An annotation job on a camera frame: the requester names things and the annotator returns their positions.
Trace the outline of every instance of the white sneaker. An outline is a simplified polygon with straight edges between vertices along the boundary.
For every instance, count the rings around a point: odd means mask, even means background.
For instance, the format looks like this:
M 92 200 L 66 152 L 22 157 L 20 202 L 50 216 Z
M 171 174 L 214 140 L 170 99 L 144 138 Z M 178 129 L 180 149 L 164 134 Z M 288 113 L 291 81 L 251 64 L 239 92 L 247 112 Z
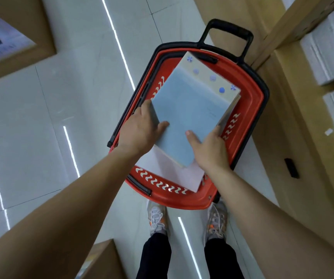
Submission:
M 225 203 L 220 200 L 218 203 L 212 203 L 208 210 L 207 228 L 203 236 L 203 245 L 208 240 L 218 238 L 226 240 L 226 226 L 228 225 L 228 210 Z
M 148 200 L 146 204 L 150 225 L 150 236 L 162 233 L 168 236 L 167 208 L 154 201 Z

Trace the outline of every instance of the hand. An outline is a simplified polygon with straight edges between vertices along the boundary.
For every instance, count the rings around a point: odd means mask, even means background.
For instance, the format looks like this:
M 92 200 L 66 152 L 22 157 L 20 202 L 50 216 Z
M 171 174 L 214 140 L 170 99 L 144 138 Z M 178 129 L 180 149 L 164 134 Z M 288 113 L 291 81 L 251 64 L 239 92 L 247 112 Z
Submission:
M 220 126 L 216 126 L 203 143 L 193 131 L 186 131 L 185 134 L 193 148 L 195 160 L 206 173 L 210 174 L 214 169 L 230 169 L 225 142 L 219 137 Z
M 150 115 L 151 100 L 146 100 L 123 124 L 119 135 L 118 148 L 141 157 L 151 150 L 155 142 L 170 124 L 163 121 L 157 127 Z

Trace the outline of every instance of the tile floor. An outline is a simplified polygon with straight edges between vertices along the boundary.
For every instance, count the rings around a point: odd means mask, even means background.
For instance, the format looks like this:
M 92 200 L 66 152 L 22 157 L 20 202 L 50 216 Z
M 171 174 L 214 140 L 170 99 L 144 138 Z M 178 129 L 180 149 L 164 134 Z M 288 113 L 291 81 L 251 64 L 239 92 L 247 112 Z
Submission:
M 198 41 L 205 28 L 193 0 L 44 4 L 58 54 L 0 79 L 0 236 L 108 153 L 154 49 Z M 252 139 L 236 171 L 277 203 Z M 168 213 L 169 278 L 209 278 L 202 243 L 207 211 Z M 114 238 L 128 278 L 135 278 L 148 236 L 146 199 L 123 184 L 96 242 Z M 263 278 L 232 218 L 228 243 L 245 278 Z

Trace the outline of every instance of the red shopping basket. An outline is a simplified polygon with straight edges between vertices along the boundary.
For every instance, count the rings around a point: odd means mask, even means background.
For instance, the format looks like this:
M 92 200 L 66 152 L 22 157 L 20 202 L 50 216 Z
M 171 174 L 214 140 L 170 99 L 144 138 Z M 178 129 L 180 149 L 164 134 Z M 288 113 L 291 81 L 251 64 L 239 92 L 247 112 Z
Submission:
M 204 43 L 211 28 L 234 34 L 247 41 L 241 56 Z M 253 34 L 235 24 L 211 20 L 199 42 L 172 42 L 155 50 L 137 88 L 108 142 L 110 151 L 118 144 L 119 130 L 137 107 L 155 96 L 187 51 L 200 59 L 210 69 L 241 89 L 241 98 L 234 108 L 222 134 L 230 166 L 234 169 L 268 99 L 269 89 L 258 74 L 244 62 L 253 40 Z M 180 185 L 161 178 L 152 172 L 134 166 L 126 182 L 146 198 L 165 206 L 178 209 L 205 209 L 220 195 L 205 175 L 198 192 L 191 192 Z

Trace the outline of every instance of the black pants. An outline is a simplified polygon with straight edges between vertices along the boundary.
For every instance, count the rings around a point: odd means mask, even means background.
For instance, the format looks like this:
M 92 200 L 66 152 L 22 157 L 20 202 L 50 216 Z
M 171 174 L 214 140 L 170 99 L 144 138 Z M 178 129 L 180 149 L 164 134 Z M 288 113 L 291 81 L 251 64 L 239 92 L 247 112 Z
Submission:
M 211 279 L 244 279 L 235 251 L 224 239 L 209 240 L 206 243 L 205 256 Z M 144 244 L 136 279 L 167 279 L 170 259 L 171 246 L 168 237 L 154 233 Z

